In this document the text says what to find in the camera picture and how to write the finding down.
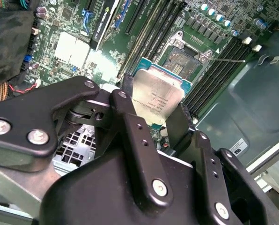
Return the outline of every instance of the green circuit board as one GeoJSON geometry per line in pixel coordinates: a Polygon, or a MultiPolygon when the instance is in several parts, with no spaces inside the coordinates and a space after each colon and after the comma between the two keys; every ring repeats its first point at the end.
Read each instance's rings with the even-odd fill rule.
{"type": "MultiPolygon", "coordinates": [[[[270,25],[279,21],[279,0],[146,0],[143,1],[140,16],[135,21],[132,32],[126,34],[126,28],[142,1],[118,2],[97,50],[91,48],[89,43],[99,24],[103,0],[94,1],[93,16],[87,24],[89,33],[85,31],[82,15],[88,0],[80,0],[78,4],[70,0],[41,1],[41,6],[46,7],[47,13],[44,19],[40,19],[40,35],[31,62],[40,63],[40,67],[28,71],[27,81],[33,83],[39,78],[42,85],[48,85],[75,75],[83,75],[98,84],[115,84],[125,73],[132,74],[141,57],[165,67],[167,59],[176,48],[172,44],[168,45],[168,42],[180,31],[185,45],[194,49],[196,54],[210,50],[212,58],[217,58],[232,38],[232,31],[239,34],[248,32],[253,40],[262,44],[271,35],[268,31],[270,25]],[[207,10],[201,9],[203,3],[207,4],[207,10]],[[214,15],[208,15],[209,9],[215,11],[214,15]],[[215,19],[218,14],[222,15],[221,21],[215,19]],[[121,23],[119,27],[115,27],[120,16],[121,23]],[[255,19],[261,19],[266,28],[256,26],[255,19]],[[226,20],[230,21],[228,26],[224,26],[226,20]],[[63,55],[75,43],[78,45],[74,46],[75,52],[70,56],[70,61],[63,60],[63,55]]],[[[185,74],[184,78],[195,82],[197,75],[203,74],[211,61],[201,63],[193,56],[190,60],[195,68],[190,74],[185,74]]],[[[173,65],[170,65],[171,71],[178,73],[187,69],[182,65],[178,66],[180,65],[173,69],[173,65]]]]}

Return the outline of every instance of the pcie slot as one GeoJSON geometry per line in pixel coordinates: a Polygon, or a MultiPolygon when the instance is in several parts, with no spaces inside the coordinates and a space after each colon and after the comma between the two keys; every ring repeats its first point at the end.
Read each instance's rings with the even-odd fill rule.
{"type": "MultiPolygon", "coordinates": [[[[246,52],[246,49],[241,49],[239,53],[234,57],[236,60],[242,60],[245,59],[245,57],[249,53],[246,52]]],[[[207,85],[207,88],[203,91],[203,94],[201,94],[202,98],[193,105],[191,112],[193,111],[195,114],[198,114],[202,109],[203,106],[205,106],[211,98],[217,93],[217,91],[222,87],[222,85],[227,82],[227,80],[231,77],[233,72],[240,66],[241,63],[239,62],[227,62],[227,64],[224,65],[224,68],[217,72],[217,75],[215,76],[214,83],[209,83],[207,85]]]]}
{"type": "MultiPolygon", "coordinates": [[[[232,55],[233,51],[235,51],[235,48],[238,47],[236,44],[236,38],[233,38],[230,43],[227,45],[227,47],[224,49],[224,51],[219,55],[219,58],[226,59],[226,56],[232,55]]],[[[203,87],[203,85],[209,80],[212,79],[211,74],[213,71],[217,70],[224,62],[223,61],[215,61],[211,67],[208,69],[208,71],[205,73],[203,78],[193,87],[193,90],[190,92],[189,96],[185,99],[184,103],[189,104],[192,103],[192,101],[196,98],[198,98],[197,94],[199,94],[200,89],[203,87]]]]}
{"type": "MultiPolygon", "coordinates": [[[[160,10],[158,11],[158,13],[156,14],[157,16],[155,17],[155,19],[153,19],[153,21],[161,21],[160,18],[162,15],[164,15],[164,11],[167,8],[167,4],[166,1],[163,1],[163,4],[160,8],[160,10]]],[[[150,43],[149,39],[151,37],[151,35],[155,32],[156,27],[159,23],[155,22],[152,26],[152,28],[149,29],[148,34],[143,33],[143,38],[141,39],[141,41],[139,41],[138,45],[135,47],[135,52],[134,52],[134,56],[132,57],[132,61],[129,64],[128,68],[127,68],[127,73],[131,74],[132,70],[137,66],[137,62],[139,61],[139,59],[142,57],[144,50],[146,49],[146,43],[150,43]]]]}
{"type": "Polygon", "coordinates": [[[138,3],[132,17],[131,20],[129,21],[127,28],[125,30],[125,34],[127,35],[131,35],[134,25],[136,24],[136,22],[138,21],[140,15],[142,14],[143,10],[145,9],[145,5],[147,4],[148,0],[140,0],[140,2],[138,3]]]}

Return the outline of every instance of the black metal bracket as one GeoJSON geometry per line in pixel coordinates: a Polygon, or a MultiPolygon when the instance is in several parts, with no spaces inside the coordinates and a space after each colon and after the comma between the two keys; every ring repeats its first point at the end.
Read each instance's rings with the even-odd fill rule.
{"type": "Polygon", "coordinates": [[[0,135],[0,166],[28,172],[46,168],[58,145],[57,132],[67,111],[98,92],[97,84],[76,76],[0,102],[0,120],[11,126],[0,135]],[[28,134],[35,129],[48,135],[47,143],[36,145],[28,141],[28,134]]]}
{"type": "Polygon", "coordinates": [[[149,128],[136,116],[131,98],[124,92],[114,90],[110,103],[113,124],[97,148],[104,152],[115,145],[123,146],[134,200],[146,213],[157,215],[172,204],[173,192],[149,128]]]}

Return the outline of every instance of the capacitor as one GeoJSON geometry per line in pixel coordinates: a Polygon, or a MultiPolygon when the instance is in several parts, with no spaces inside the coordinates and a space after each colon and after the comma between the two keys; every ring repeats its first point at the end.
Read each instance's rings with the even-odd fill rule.
{"type": "Polygon", "coordinates": [[[38,13],[47,13],[46,7],[37,7],[37,12],[38,13]]]}
{"type": "Polygon", "coordinates": [[[237,37],[239,35],[239,32],[237,30],[232,30],[231,34],[233,37],[237,37]]]}
{"type": "Polygon", "coordinates": [[[263,5],[259,5],[257,7],[257,12],[261,12],[263,9],[264,9],[264,6],[263,5]]]}
{"type": "Polygon", "coordinates": [[[230,25],[231,25],[231,22],[229,20],[224,20],[224,22],[223,22],[224,27],[230,27],[230,25]]]}
{"type": "Polygon", "coordinates": [[[215,10],[213,8],[211,8],[207,11],[208,15],[214,15],[214,13],[215,13],[215,10]]]}
{"type": "Polygon", "coordinates": [[[253,20],[253,24],[258,27],[261,24],[263,24],[263,21],[259,18],[256,18],[256,19],[253,20]]]}
{"type": "Polygon", "coordinates": [[[45,14],[45,13],[36,13],[36,16],[37,16],[38,18],[44,19],[44,18],[46,17],[46,14],[45,14]]]}
{"type": "Polygon", "coordinates": [[[217,14],[216,16],[215,16],[215,20],[216,21],[221,21],[223,19],[223,15],[221,15],[221,14],[217,14]]]}
{"type": "Polygon", "coordinates": [[[265,22],[263,22],[260,26],[260,29],[265,30],[267,28],[267,24],[265,22]]]}
{"type": "Polygon", "coordinates": [[[202,5],[200,5],[200,9],[201,9],[202,11],[207,10],[207,8],[208,8],[208,6],[207,6],[206,3],[203,3],[202,5]]]}
{"type": "Polygon", "coordinates": [[[34,64],[31,65],[31,67],[32,67],[33,69],[37,69],[37,68],[39,68],[39,66],[40,66],[40,63],[38,63],[38,62],[36,62],[36,63],[34,63],[34,64]]]}
{"type": "Polygon", "coordinates": [[[51,5],[55,6],[56,3],[57,3],[56,0],[50,0],[50,4],[51,4],[51,5]]]}

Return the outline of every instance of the chip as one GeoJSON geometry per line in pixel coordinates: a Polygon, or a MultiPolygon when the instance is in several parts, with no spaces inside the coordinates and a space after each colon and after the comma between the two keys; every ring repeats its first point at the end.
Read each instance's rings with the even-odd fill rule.
{"type": "Polygon", "coordinates": [[[174,47],[164,62],[163,67],[181,76],[183,79],[188,79],[200,65],[199,60],[174,47]]]}
{"type": "Polygon", "coordinates": [[[221,8],[221,11],[222,12],[227,12],[229,10],[229,7],[227,5],[224,5],[222,8],[221,8]]]}
{"type": "Polygon", "coordinates": [[[61,16],[67,20],[71,19],[71,15],[72,15],[72,11],[68,8],[64,8],[63,13],[61,14],[61,16]]]}

